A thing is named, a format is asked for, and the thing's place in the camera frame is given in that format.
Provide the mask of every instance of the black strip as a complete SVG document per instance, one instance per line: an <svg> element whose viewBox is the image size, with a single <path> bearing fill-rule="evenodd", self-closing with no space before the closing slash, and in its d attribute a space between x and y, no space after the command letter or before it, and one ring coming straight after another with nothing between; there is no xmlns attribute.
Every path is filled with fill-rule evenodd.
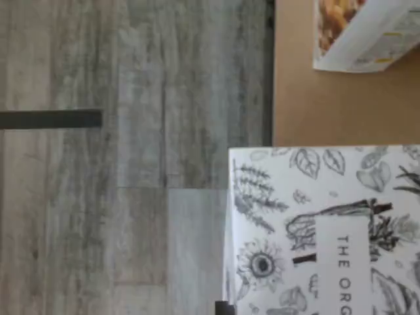
<svg viewBox="0 0 420 315"><path fill-rule="evenodd" d="M101 126L101 110L0 112L0 129L97 128Z"/></svg>
<svg viewBox="0 0 420 315"><path fill-rule="evenodd" d="M308 261L316 262L316 254L309 254L293 258L293 264L307 263Z"/></svg>
<svg viewBox="0 0 420 315"><path fill-rule="evenodd" d="M215 315L236 315L235 306L226 301L216 301Z"/></svg>

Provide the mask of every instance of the book cover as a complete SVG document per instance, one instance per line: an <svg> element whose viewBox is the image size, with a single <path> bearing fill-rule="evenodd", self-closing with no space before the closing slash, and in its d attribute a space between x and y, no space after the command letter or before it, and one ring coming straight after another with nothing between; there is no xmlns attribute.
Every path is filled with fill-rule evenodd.
<svg viewBox="0 0 420 315"><path fill-rule="evenodd" d="M419 161L414 145L231 149L224 298L237 314L420 314Z"/></svg>

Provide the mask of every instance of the sunflower drawing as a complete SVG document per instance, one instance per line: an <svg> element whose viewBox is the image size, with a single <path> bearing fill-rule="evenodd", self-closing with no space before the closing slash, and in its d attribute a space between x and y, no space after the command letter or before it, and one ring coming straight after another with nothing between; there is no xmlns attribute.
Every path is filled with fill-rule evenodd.
<svg viewBox="0 0 420 315"><path fill-rule="evenodd" d="M250 289L256 291L268 287L271 292L276 291L284 272L281 252L280 246L268 240L254 240L244 244L237 256L237 273L242 278L238 300Z"/></svg>

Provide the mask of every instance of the botanical illustration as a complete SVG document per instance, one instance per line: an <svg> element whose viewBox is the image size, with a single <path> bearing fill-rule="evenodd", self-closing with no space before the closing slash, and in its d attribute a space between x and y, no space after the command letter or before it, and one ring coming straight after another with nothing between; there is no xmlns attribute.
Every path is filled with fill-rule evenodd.
<svg viewBox="0 0 420 315"><path fill-rule="evenodd" d="M267 310L267 315L298 315L308 308L306 297L298 285L284 291L280 295L280 308Z"/></svg>
<svg viewBox="0 0 420 315"><path fill-rule="evenodd" d="M266 158L267 156L268 156L268 150L267 149L265 149L265 150L261 149L261 150L252 151L251 154L249 155L249 159L252 162L256 162L256 161L260 161L260 160Z"/></svg>
<svg viewBox="0 0 420 315"><path fill-rule="evenodd" d="M289 153L291 148L273 148L271 151L271 156L284 156Z"/></svg>
<svg viewBox="0 0 420 315"><path fill-rule="evenodd" d="M329 169L344 175L346 171L346 161L342 153L336 149L326 149L322 159Z"/></svg>
<svg viewBox="0 0 420 315"><path fill-rule="evenodd" d="M398 244L416 242L420 236L419 225L410 219L410 215L395 218L384 216L384 213L390 210L392 204L378 204L376 199L371 199L336 205L316 213L297 215L285 225L287 237L292 241L291 250L315 248L317 215L366 215L371 218L369 223L371 261L377 261L381 256L380 250L392 251ZM305 261L316 261L316 254L293 259L294 263Z"/></svg>
<svg viewBox="0 0 420 315"><path fill-rule="evenodd" d="M406 179L411 185L410 186L398 186L394 187L395 190L403 190L411 192L417 196L420 196L420 175L407 171L404 167L400 166L402 174L398 175L398 179Z"/></svg>
<svg viewBox="0 0 420 315"><path fill-rule="evenodd" d="M251 309L251 315L257 315L260 312L260 309L252 303L249 303L249 308Z"/></svg>
<svg viewBox="0 0 420 315"><path fill-rule="evenodd" d="M237 273L242 282L238 300L246 296L250 289L269 288L271 292L276 292L284 272L281 254L280 246L268 240L253 240L244 244L237 255Z"/></svg>
<svg viewBox="0 0 420 315"><path fill-rule="evenodd" d="M236 167L234 161L234 204L249 222L273 233L275 229L264 218L269 212L283 212L288 206L272 197L274 187L268 172L252 165Z"/></svg>
<svg viewBox="0 0 420 315"><path fill-rule="evenodd" d="M378 315L419 315L420 301L416 292L393 277L386 277L375 268L372 272L372 289L380 297L375 305Z"/></svg>
<svg viewBox="0 0 420 315"><path fill-rule="evenodd" d="M304 205L310 202L310 198L301 190L296 189L293 193L293 199L296 201L298 205Z"/></svg>
<svg viewBox="0 0 420 315"><path fill-rule="evenodd" d="M420 253L415 254L416 260L411 263L411 277L420 289Z"/></svg>
<svg viewBox="0 0 420 315"><path fill-rule="evenodd" d="M308 291L313 294L315 299L318 298L318 274L313 274L309 278Z"/></svg>
<svg viewBox="0 0 420 315"><path fill-rule="evenodd" d="M337 174L344 175L346 161L339 150L332 148L325 149L322 155L322 161L328 169ZM298 148L290 157L289 167L297 167L303 174L316 180L321 168L321 159L314 149Z"/></svg>
<svg viewBox="0 0 420 315"><path fill-rule="evenodd" d="M302 173L313 179L318 178L320 171L320 156L310 148L299 148L290 159L290 167L296 166Z"/></svg>
<svg viewBox="0 0 420 315"><path fill-rule="evenodd" d="M357 171L356 177L366 188L383 192L391 179L391 170L388 163L382 161L370 171Z"/></svg>
<svg viewBox="0 0 420 315"><path fill-rule="evenodd" d="M409 155L411 159L420 160L420 146L402 146L402 150Z"/></svg>
<svg viewBox="0 0 420 315"><path fill-rule="evenodd" d="M370 169L375 166L381 158L388 152L388 146L377 146L372 152L366 154L360 162L362 169Z"/></svg>

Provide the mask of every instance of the gray floor tile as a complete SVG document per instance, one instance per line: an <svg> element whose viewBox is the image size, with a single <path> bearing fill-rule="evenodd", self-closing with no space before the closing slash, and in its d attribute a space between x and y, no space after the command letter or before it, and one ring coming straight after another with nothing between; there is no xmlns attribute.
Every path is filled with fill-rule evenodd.
<svg viewBox="0 0 420 315"><path fill-rule="evenodd" d="M222 298L225 211L226 190L169 190L169 314L214 315Z"/></svg>

